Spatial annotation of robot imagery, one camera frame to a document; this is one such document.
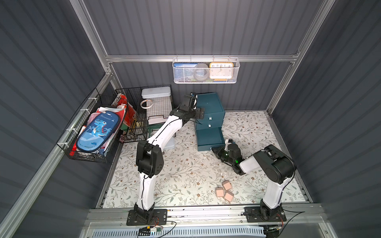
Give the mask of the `pink plug top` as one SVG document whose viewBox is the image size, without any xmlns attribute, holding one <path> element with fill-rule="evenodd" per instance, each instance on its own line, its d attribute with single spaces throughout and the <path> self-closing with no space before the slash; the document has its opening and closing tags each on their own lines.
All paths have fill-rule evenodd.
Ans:
<svg viewBox="0 0 381 238">
<path fill-rule="evenodd" d="M 232 184 L 228 180 L 223 181 L 222 186 L 225 190 L 231 190 L 232 189 Z"/>
</svg>

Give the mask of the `teal drawer cabinet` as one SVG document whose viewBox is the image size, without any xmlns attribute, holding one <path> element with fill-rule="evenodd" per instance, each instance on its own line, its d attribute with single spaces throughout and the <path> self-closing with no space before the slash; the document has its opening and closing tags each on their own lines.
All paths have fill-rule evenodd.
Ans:
<svg viewBox="0 0 381 238">
<path fill-rule="evenodd" d="M 204 108 L 204 118 L 195 124 L 197 150 L 210 151 L 225 145 L 222 126 L 225 110 L 217 93 L 198 94 L 197 107 Z"/>
</svg>

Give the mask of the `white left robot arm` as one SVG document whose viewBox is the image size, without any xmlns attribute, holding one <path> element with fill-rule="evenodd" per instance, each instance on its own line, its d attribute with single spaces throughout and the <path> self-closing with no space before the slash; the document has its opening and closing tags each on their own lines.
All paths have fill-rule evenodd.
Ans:
<svg viewBox="0 0 381 238">
<path fill-rule="evenodd" d="M 154 187 L 157 176 L 164 167 L 163 149 L 187 122 L 203 117 L 202 109 L 197 107 L 198 96 L 190 93 L 181 104 L 170 112 L 164 125 L 148 140 L 137 145 L 136 166 L 140 175 L 138 200 L 134 213 L 145 222 L 150 222 L 154 213 Z"/>
</svg>

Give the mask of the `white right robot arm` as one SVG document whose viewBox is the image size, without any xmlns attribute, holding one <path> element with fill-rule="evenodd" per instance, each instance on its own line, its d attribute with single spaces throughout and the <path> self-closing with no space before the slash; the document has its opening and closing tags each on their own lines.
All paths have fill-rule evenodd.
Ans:
<svg viewBox="0 0 381 238">
<path fill-rule="evenodd" d="M 286 221 L 281 197 L 285 187 L 293 180 L 297 169 L 289 156 L 271 144 L 245 159 L 239 146 L 231 139 L 226 140 L 224 146 L 212 147 L 211 151 L 217 159 L 230 166 L 240 176 L 258 168 L 267 176 L 267 188 L 260 201 L 259 211 L 245 212 L 247 219 Z"/>
</svg>

